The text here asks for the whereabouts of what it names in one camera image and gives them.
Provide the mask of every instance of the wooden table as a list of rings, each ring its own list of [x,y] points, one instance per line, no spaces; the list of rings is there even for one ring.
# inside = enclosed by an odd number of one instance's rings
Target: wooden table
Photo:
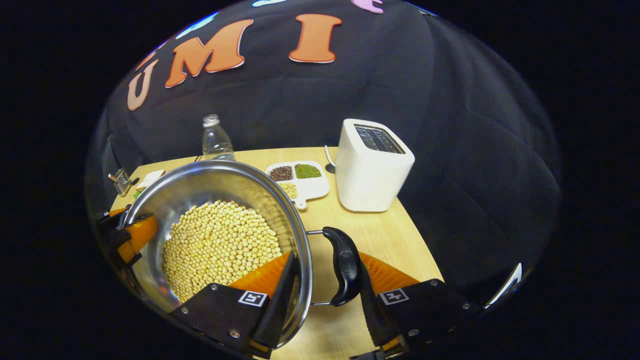
[[[336,158],[337,150],[337,147],[329,148],[333,159]],[[142,180],[152,171],[164,169],[168,172],[193,162],[195,158],[193,156],[142,165],[131,177],[140,177]],[[285,161],[313,160],[323,165],[327,163],[324,147],[238,151],[236,160],[263,171],[271,164]],[[397,198],[391,208],[383,213],[356,213],[347,210],[338,199],[335,175],[325,173],[331,188],[329,194],[308,200],[307,208],[299,210],[306,230],[318,230],[324,226],[336,227],[350,235],[359,251],[381,259],[419,281],[442,280],[427,245]],[[135,192],[131,188],[125,197],[116,197],[111,209],[121,209],[131,204]],[[312,301],[329,301],[338,290],[333,272],[332,246],[321,235],[309,236],[309,243],[314,269]],[[310,307],[307,319],[297,335],[288,344],[273,351],[271,358],[346,360],[349,356],[375,349],[358,296],[341,307]]]

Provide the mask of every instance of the orange letter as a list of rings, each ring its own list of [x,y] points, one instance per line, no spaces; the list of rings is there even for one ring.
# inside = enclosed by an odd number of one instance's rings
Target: orange letter
[[[134,111],[139,108],[143,102],[145,102],[147,94],[149,93],[151,72],[153,72],[154,66],[156,66],[157,63],[158,61],[156,60],[145,67],[145,78],[142,79],[142,90],[140,90],[140,96],[136,97],[136,87],[138,86],[138,79],[141,74],[136,75],[136,77],[129,83],[129,95],[127,95],[127,106],[129,107],[129,110]]]
[[[302,22],[298,48],[291,51],[289,58],[305,63],[330,63],[335,54],[329,51],[331,32],[334,25],[342,24],[342,20],[329,15],[306,13],[296,16]]]
[[[238,67],[244,64],[244,57],[238,54],[240,39],[247,26],[253,20],[240,20],[221,28],[209,41],[202,45],[200,38],[190,38],[178,45],[173,53],[171,74],[164,84],[167,88],[182,83],[187,73],[182,71],[182,64],[186,65],[191,76],[197,76],[204,63],[211,55],[211,61],[204,68],[206,72],[216,72]]]

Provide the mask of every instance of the black fabric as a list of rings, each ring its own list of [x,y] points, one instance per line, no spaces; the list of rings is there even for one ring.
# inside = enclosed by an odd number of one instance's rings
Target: black fabric
[[[399,198],[445,281],[468,288],[518,262],[530,268],[560,195],[546,113],[521,77],[474,37],[402,1],[384,5],[378,15],[341,0],[259,8],[245,1],[170,39],[147,62],[159,60],[140,108],[128,110],[127,92],[146,64],[114,91],[88,161],[102,163],[91,168],[88,197],[104,194],[102,202],[110,203],[115,192],[104,179],[113,165],[131,173],[145,163],[196,156],[202,117],[210,113],[220,116],[237,151],[336,146],[344,119],[365,119],[391,128],[416,157]],[[288,58],[300,37],[295,17],[304,13],[342,19],[332,33],[333,63]],[[244,19],[254,23],[239,46],[242,66],[188,74],[165,87],[178,44],[206,42]]]

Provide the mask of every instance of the white toaster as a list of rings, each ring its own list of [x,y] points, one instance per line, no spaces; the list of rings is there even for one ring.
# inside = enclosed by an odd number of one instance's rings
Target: white toaster
[[[411,150],[388,127],[345,119],[335,161],[340,202],[351,211],[386,211],[414,161]]]

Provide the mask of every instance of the plastic water bottle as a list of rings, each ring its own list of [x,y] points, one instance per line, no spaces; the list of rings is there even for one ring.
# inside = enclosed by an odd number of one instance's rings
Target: plastic water bottle
[[[202,159],[235,160],[234,148],[227,133],[220,126],[216,114],[207,115],[202,120]]]

